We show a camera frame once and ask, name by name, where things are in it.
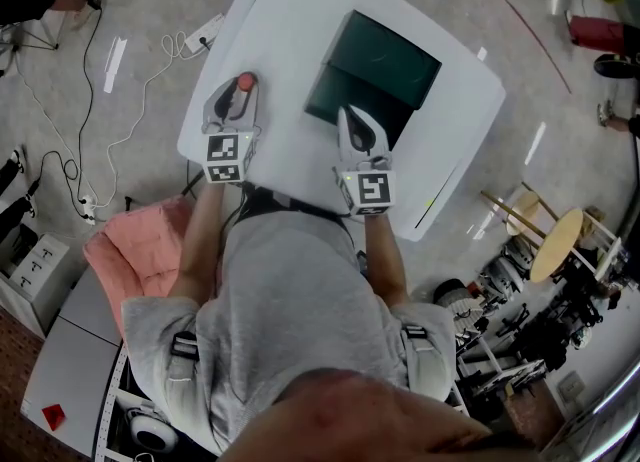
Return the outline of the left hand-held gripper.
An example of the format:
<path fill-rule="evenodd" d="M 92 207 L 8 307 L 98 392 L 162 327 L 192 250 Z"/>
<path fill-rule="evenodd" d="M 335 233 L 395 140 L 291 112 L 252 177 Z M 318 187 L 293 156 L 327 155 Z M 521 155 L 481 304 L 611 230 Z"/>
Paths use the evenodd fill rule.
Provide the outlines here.
<path fill-rule="evenodd" d="M 202 132 L 207 151 L 203 170 L 209 183 L 242 183 L 256 154 L 261 128 L 255 123 L 259 84 L 238 87 L 233 77 L 205 102 Z M 233 121 L 239 126 L 225 124 Z"/>

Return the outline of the grey t-shirt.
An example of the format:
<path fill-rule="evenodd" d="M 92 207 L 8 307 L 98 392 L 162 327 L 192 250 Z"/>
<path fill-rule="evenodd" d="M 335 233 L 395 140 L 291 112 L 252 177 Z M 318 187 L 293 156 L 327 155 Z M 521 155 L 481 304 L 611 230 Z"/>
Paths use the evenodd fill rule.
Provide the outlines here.
<path fill-rule="evenodd" d="M 303 213 L 237 223 L 219 293 L 206 304 L 138 297 L 123 303 L 122 321 L 137 385 L 215 454 L 314 370 L 350 370 L 441 401 L 453 383 L 452 315 L 425 303 L 387 307 L 361 274 L 348 234 Z M 407 324 L 429 338 L 407 339 Z M 198 361 L 171 355 L 182 331 L 196 335 Z"/>

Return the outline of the dark green box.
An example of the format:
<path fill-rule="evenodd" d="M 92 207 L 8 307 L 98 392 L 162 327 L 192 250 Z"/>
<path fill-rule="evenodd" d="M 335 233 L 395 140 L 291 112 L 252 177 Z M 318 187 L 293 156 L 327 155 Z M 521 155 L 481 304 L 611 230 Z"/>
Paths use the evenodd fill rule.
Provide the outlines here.
<path fill-rule="evenodd" d="M 335 125 L 341 107 L 357 107 L 381 125 L 394 147 L 440 68 L 411 41 L 354 11 L 328 50 L 305 111 Z"/>

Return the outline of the long white power strip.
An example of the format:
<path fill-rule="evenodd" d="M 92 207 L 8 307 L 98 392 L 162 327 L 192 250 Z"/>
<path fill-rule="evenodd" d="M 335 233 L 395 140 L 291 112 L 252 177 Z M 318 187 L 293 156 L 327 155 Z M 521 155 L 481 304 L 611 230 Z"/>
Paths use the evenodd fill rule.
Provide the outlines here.
<path fill-rule="evenodd" d="M 225 15 L 218 14 L 185 39 L 186 47 L 192 54 L 203 50 L 218 35 L 224 24 Z"/>

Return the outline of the black and white bin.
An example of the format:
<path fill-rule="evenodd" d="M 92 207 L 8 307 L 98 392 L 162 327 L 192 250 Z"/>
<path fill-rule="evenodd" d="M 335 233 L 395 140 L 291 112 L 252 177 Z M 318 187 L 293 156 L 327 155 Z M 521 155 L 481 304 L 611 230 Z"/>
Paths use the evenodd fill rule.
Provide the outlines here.
<path fill-rule="evenodd" d="M 433 293 L 436 305 L 447 309 L 455 321 L 477 321 L 483 315 L 482 301 L 474 298 L 459 279 L 449 279 Z"/>

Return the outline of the wooden stool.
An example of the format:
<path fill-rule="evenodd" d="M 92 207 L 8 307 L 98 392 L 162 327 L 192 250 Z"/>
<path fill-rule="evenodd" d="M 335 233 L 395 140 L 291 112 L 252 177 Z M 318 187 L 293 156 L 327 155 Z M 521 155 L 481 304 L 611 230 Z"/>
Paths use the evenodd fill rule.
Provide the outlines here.
<path fill-rule="evenodd" d="M 537 225 L 537 221 L 541 218 L 550 219 L 552 223 L 559 220 L 547 202 L 525 182 L 521 183 L 521 193 L 512 204 L 485 190 L 480 194 L 504 213 L 502 222 L 506 225 L 507 233 L 511 237 L 519 237 L 535 251 L 546 238 L 546 232 Z"/>

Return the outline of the red bag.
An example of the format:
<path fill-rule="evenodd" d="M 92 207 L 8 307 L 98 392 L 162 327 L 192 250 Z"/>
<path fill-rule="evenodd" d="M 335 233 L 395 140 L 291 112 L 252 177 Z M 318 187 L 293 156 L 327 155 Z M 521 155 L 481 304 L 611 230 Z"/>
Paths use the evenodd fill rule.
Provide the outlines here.
<path fill-rule="evenodd" d="M 576 46 L 618 55 L 625 53 L 623 23 L 573 16 L 568 28 L 571 42 Z"/>

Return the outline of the red triangular object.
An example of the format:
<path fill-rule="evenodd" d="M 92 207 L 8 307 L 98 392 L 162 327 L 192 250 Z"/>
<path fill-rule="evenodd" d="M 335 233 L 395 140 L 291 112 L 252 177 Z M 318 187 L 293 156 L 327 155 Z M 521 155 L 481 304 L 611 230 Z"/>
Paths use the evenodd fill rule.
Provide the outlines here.
<path fill-rule="evenodd" d="M 66 420 L 66 415 L 60 404 L 44 407 L 41 412 L 52 432 L 55 432 Z"/>

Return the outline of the small red object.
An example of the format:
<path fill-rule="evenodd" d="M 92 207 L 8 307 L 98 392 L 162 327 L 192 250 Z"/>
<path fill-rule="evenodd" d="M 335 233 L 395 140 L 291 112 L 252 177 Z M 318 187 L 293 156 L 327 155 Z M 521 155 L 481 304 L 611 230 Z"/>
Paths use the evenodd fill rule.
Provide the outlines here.
<path fill-rule="evenodd" d="M 237 118 L 244 116 L 258 91 L 258 78 L 252 72 L 243 72 L 237 79 Z"/>

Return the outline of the pile of grey helmets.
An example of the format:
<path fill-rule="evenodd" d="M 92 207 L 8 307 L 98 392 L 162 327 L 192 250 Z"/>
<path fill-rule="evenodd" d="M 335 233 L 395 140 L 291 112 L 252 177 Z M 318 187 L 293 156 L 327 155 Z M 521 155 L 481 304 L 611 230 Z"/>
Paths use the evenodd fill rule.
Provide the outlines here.
<path fill-rule="evenodd" d="M 529 279 L 534 256 L 527 246 L 523 248 L 509 242 L 500 254 L 480 272 L 485 287 L 503 301 L 522 293 Z"/>

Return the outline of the white frame rack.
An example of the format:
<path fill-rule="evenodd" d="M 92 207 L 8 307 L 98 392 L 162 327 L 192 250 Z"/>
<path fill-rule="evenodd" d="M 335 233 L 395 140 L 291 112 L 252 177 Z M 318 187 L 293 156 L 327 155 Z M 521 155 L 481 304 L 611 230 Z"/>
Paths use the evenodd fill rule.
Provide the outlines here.
<path fill-rule="evenodd" d="M 602 282 L 622 256 L 622 239 L 587 210 L 583 210 L 579 235 L 569 253 L 577 267 L 589 271 Z"/>

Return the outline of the person's chin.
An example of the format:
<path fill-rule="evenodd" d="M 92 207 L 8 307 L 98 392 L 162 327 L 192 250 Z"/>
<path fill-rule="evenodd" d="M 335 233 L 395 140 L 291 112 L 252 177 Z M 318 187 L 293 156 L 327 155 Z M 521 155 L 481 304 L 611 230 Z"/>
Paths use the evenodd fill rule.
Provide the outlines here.
<path fill-rule="evenodd" d="M 341 370 L 296 378 L 218 462 L 540 462 L 449 405 Z"/>

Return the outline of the white cabinet with hooks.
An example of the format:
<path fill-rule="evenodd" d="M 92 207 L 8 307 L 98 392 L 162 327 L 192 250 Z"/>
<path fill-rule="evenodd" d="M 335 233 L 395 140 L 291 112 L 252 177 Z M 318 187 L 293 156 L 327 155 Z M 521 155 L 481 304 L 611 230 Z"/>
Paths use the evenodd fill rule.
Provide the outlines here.
<path fill-rule="evenodd" d="M 45 339 L 70 287 L 70 248 L 44 235 L 9 278 L 0 274 L 0 306 Z"/>

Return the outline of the white shelf unit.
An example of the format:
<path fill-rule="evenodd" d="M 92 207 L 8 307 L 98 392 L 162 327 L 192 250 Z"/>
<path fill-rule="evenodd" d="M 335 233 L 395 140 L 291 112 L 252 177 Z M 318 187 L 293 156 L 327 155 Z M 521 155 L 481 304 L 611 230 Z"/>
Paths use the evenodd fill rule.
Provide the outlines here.
<path fill-rule="evenodd" d="M 448 403 L 469 417 L 492 421 L 504 402 L 547 373 L 542 359 L 496 354 L 477 333 L 456 352 L 456 373 Z"/>

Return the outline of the round wooden table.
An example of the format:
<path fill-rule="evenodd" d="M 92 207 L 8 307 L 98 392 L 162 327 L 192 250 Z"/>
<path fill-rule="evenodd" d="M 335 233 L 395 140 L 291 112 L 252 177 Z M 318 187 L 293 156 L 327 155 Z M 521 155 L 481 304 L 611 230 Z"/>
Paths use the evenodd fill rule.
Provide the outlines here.
<path fill-rule="evenodd" d="M 544 281 L 562 265 L 580 236 L 583 219 L 583 210 L 574 208 L 557 220 L 544 236 L 529 271 L 532 283 Z"/>

